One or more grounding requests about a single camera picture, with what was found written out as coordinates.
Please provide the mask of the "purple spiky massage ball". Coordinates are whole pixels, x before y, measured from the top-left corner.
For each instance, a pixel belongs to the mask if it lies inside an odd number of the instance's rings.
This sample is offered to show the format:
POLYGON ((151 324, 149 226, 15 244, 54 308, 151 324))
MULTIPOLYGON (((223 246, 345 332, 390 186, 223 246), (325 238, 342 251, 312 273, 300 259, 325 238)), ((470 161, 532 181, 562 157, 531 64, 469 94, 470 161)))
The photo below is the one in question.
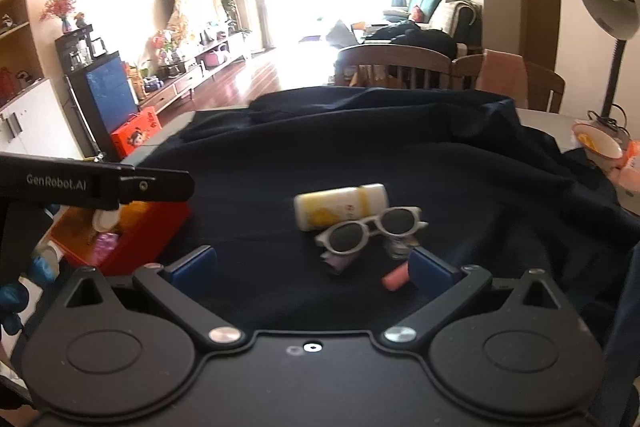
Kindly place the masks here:
POLYGON ((117 247, 118 241, 119 236, 117 233, 107 232, 98 234, 93 243, 90 263, 92 265, 100 265, 103 263, 117 247))

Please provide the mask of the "white yellow lotion bottle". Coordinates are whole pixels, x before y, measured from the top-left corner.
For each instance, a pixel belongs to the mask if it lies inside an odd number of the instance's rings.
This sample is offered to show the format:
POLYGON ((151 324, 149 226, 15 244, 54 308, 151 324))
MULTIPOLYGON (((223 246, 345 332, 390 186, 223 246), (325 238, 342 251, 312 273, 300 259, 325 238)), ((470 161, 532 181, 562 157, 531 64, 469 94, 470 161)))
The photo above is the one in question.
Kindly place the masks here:
POLYGON ((294 198, 296 225, 303 232, 325 230, 340 222, 377 215, 387 207, 387 192, 381 183, 299 194, 294 198))

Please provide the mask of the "round silver tin lid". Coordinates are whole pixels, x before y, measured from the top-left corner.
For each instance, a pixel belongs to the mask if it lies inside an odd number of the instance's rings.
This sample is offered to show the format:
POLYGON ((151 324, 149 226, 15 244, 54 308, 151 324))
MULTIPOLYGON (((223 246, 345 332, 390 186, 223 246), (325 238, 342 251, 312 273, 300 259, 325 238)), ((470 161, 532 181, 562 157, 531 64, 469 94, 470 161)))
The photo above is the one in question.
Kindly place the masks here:
POLYGON ((119 224, 120 210, 96 210, 92 216, 92 227, 98 233, 108 233, 119 224))

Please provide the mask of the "orange tangerine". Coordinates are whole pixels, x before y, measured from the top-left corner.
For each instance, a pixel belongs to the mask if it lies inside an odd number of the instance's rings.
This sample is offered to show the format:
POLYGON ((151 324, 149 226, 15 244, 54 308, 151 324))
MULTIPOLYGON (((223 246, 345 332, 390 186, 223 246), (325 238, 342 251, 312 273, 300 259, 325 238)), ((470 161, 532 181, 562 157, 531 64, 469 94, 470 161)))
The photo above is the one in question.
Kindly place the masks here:
POLYGON ((136 224, 148 212, 151 204, 149 202, 130 202, 130 204, 122 206, 120 210, 119 228, 124 233, 132 230, 136 224))

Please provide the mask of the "pink lighter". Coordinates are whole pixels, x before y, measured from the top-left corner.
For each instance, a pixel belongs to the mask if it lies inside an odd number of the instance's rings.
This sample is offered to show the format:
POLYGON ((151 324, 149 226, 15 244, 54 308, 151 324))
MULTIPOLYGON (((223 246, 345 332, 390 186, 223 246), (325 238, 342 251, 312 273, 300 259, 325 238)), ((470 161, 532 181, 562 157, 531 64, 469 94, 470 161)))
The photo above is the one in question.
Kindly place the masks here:
POLYGON ((410 281, 409 263, 405 262, 382 277, 382 284, 388 291, 398 291, 410 281))

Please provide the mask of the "red gift box on floor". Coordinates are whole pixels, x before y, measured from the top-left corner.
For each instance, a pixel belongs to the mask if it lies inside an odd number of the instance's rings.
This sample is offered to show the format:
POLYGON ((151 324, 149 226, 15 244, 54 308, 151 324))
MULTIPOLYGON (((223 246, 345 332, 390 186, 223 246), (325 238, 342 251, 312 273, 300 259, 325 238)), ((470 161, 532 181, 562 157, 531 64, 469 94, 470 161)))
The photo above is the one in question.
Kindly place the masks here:
POLYGON ((124 159, 160 130, 162 125, 155 109, 147 107, 137 114, 131 114, 127 121, 111 133, 111 139, 119 158, 124 159))

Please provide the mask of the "blue front cabinet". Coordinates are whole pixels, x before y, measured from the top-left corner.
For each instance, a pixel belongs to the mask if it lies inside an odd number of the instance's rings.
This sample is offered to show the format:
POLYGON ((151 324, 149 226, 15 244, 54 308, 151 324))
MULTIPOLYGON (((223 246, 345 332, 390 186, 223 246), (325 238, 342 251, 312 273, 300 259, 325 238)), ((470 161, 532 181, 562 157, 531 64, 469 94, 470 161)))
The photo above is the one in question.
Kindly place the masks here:
POLYGON ((107 161, 120 161, 111 133, 136 115, 138 106, 119 53, 104 54, 64 79, 90 144, 107 161))

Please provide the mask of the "small purple bottle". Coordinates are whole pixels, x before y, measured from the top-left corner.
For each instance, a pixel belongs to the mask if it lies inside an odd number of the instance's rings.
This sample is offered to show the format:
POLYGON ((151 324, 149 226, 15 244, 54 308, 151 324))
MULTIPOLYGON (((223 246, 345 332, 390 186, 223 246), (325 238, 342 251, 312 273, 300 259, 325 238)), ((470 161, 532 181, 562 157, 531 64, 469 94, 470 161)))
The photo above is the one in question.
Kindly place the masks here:
POLYGON ((324 253, 321 256, 324 264, 333 274, 342 274, 358 259, 358 257, 358 254, 343 256, 331 253, 324 253))

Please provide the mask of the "orange rimmed bowl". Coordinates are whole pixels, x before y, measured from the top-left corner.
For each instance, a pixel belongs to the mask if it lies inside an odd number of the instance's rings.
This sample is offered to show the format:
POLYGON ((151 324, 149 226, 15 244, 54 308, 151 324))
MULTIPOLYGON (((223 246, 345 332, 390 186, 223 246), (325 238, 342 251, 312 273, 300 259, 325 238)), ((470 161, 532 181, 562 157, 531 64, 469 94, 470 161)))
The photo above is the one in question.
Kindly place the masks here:
POLYGON ((588 159, 603 171, 609 172, 622 165, 624 152, 612 136, 586 122, 573 124, 572 132, 576 143, 585 151, 588 159))

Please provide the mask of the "pink towel on chair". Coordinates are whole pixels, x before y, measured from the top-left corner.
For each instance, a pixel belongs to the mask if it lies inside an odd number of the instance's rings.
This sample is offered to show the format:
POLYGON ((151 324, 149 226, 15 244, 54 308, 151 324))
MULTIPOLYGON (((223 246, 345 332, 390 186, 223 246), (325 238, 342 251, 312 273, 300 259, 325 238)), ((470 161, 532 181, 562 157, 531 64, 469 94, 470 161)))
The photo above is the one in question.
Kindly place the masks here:
POLYGON ((476 89, 512 98, 518 108, 528 107, 528 77, 525 61, 518 54, 486 50, 476 80, 476 89))

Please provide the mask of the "long tv cabinet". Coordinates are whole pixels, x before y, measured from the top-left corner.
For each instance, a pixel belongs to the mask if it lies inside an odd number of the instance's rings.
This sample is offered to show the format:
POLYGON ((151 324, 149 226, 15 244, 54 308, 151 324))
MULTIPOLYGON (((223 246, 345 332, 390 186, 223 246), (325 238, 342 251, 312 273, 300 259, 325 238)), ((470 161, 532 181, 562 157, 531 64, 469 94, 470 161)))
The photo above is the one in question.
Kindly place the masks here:
POLYGON ((169 105, 179 98, 194 92, 203 82, 213 79, 218 72, 222 72, 237 61, 246 61, 250 52, 246 43, 246 33, 235 32, 218 41, 212 41, 203 46, 194 57, 194 62, 186 66, 185 72, 175 78, 167 78, 160 90, 149 94, 139 105, 139 109, 152 107, 155 113, 162 113, 169 105))

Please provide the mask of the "wooden dining chair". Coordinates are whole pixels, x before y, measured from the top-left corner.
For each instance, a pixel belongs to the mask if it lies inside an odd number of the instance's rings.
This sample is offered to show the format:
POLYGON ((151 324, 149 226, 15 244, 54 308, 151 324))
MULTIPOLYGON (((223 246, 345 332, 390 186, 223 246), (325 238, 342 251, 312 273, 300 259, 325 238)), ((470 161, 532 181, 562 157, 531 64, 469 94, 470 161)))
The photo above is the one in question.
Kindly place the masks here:
POLYGON ((417 46, 366 43, 341 49, 334 70, 335 86, 390 89, 447 87, 452 61, 417 46))

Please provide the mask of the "teal sofa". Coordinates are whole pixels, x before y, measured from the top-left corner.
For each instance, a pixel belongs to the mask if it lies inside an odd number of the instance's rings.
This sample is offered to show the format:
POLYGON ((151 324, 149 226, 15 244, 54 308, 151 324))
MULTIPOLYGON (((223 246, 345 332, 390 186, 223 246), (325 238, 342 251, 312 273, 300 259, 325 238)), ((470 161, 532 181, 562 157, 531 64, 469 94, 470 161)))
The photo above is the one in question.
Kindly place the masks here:
POLYGON ((404 22, 415 9, 422 13, 416 23, 422 29, 438 29, 458 43, 480 46, 483 37, 482 7, 470 0, 409 0, 407 6, 392 6, 383 12, 390 23, 404 22))

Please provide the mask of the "grey desk lamp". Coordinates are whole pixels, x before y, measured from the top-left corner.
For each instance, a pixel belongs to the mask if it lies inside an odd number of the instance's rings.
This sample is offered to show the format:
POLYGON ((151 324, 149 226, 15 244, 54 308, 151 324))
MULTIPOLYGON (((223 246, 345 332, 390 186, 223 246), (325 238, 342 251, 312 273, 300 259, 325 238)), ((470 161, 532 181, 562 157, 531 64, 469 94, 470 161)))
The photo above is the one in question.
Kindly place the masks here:
POLYGON ((612 135, 624 133, 611 118, 626 44, 639 31, 639 0, 582 0, 594 22, 615 40, 605 96, 596 123, 612 135))

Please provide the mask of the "white frame sunglasses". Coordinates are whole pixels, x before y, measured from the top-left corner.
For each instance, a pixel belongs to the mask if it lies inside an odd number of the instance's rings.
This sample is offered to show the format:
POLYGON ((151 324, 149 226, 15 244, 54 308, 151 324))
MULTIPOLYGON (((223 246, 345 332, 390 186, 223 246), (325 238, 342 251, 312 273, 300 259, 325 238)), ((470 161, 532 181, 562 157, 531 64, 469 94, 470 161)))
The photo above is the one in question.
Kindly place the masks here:
POLYGON ((374 236, 406 239, 427 227, 419 207, 390 207, 377 215, 337 223, 314 238, 327 254, 350 256, 359 253, 374 236))

